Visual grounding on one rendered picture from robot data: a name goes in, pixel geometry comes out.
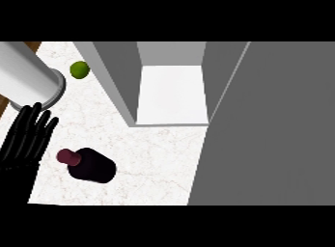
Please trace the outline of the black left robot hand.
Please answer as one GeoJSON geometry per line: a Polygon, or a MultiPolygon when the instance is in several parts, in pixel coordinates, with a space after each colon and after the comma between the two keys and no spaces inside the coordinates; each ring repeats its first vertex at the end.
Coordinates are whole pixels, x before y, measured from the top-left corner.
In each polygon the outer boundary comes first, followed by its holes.
{"type": "Polygon", "coordinates": [[[47,149],[57,117],[41,103],[20,108],[0,147],[0,206],[23,206],[29,199],[39,160],[47,149]]]}

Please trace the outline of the dark wine bottle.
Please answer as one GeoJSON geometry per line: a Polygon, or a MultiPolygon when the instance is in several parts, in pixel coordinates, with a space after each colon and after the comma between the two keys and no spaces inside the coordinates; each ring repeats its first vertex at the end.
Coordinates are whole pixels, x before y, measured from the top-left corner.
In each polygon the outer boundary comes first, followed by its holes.
{"type": "Polygon", "coordinates": [[[56,159],[66,165],[67,173],[75,179],[95,183],[107,183],[113,179],[115,163],[92,149],[82,148],[78,151],[61,149],[56,159]]]}

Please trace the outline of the grey open cabinet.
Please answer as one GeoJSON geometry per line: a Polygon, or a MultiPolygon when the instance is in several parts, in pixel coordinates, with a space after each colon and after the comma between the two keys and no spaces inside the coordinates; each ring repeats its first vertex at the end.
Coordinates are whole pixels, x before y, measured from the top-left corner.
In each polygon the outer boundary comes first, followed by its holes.
{"type": "Polygon", "coordinates": [[[246,41],[78,41],[73,45],[128,126],[209,124],[246,41]]]}

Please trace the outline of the grey cabinet door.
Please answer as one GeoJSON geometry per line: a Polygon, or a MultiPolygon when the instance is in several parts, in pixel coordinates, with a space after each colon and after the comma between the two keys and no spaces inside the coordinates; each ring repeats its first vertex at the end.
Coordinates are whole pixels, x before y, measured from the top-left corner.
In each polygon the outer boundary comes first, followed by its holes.
{"type": "Polygon", "coordinates": [[[250,43],[212,121],[193,205],[335,205],[335,42],[250,43]]]}

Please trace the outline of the white cylindrical container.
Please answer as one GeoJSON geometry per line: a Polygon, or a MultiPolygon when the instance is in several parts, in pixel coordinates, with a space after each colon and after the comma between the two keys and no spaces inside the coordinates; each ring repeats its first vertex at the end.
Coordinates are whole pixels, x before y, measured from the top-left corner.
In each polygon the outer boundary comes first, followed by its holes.
{"type": "Polygon", "coordinates": [[[51,69],[22,41],[0,41],[0,95],[16,110],[41,103],[47,110],[64,91],[61,73],[51,69]]]}

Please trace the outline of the green lime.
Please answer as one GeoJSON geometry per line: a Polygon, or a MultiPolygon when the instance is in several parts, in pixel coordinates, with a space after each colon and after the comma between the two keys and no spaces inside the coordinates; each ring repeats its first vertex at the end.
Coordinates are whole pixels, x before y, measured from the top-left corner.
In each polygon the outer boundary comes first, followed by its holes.
{"type": "Polygon", "coordinates": [[[90,72],[90,68],[85,62],[76,61],[69,66],[69,74],[75,79],[82,79],[90,72]]]}

